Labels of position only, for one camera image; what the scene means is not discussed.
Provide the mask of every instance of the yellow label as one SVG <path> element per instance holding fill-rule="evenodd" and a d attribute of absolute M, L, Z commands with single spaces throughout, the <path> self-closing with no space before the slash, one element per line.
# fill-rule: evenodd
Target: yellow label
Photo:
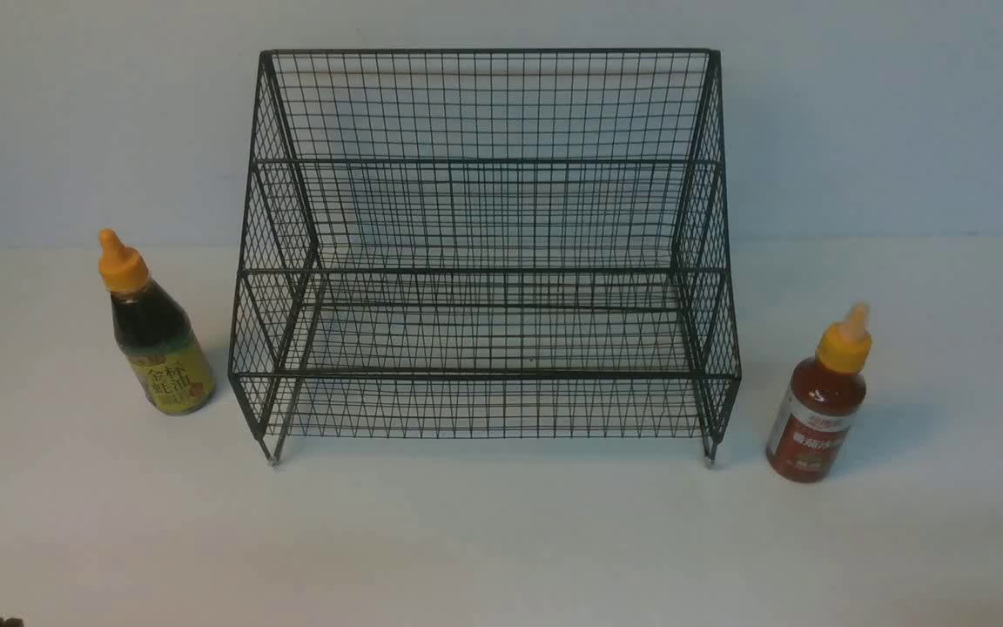
<path fill-rule="evenodd" d="M 146 397 L 165 413 L 191 412 L 215 391 L 215 378 L 200 342 L 189 336 L 182 344 L 126 356 Z"/>

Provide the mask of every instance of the wire rack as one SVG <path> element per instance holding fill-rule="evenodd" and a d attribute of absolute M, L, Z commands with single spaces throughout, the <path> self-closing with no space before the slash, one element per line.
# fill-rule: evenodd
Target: wire rack
<path fill-rule="evenodd" d="M 230 377 L 292 435 L 701 437 L 741 379 L 719 53 L 276 50 Z"/>

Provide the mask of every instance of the orange bottle cap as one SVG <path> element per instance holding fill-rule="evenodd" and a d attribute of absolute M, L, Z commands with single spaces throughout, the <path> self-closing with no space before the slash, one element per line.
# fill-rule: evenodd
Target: orange bottle cap
<path fill-rule="evenodd" d="M 868 331 L 869 304 L 856 303 L 849 310 L 847 319 L 827 327 L 819 340 L 814 356 L 837 373 L 859 373 L 865 367 L 873 336 Z"/>
<path fill-rule="evenodd" d="M 110 229 L 99 231 L 99 246 L 102 247 L 99 275 L 109 291 L 125 294 L 146 286 L 149 269 L 138 251 L 123 245 Z"/>

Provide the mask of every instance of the metal wire mesh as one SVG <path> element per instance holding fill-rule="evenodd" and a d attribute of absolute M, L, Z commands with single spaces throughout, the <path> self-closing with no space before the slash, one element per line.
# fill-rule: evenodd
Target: metal wire mesh
<path fill-rule="evenodd" d="M 715 51 L 263 53 L 230 367 L 251 431 L 271 459 L 290 433 L 712 458 L 741 376 L 724 192 Z"/>

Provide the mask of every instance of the bottle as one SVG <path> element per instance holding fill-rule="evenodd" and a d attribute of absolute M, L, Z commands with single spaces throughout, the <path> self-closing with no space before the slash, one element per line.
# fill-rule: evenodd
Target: bottle
<path fill-rule="evenodd" d="M 215 378 L 188 314 L 152 281 L 141 254 L 123 246 L 114 231 L 99 231 L 99 275 L 110 293 L 115 341 L 146 398 L 170 415 L 195 412 L 215 392 Z"/>
<path fill-rule="evenodd" d="M 785 479 L 813 484 L 827 477 L 865 400 L 861 371 L 873 345 L 869 305 L 859 302 L 819 340 L 814 357 L 800 361 L 768 436 L 764 455 Z"/>

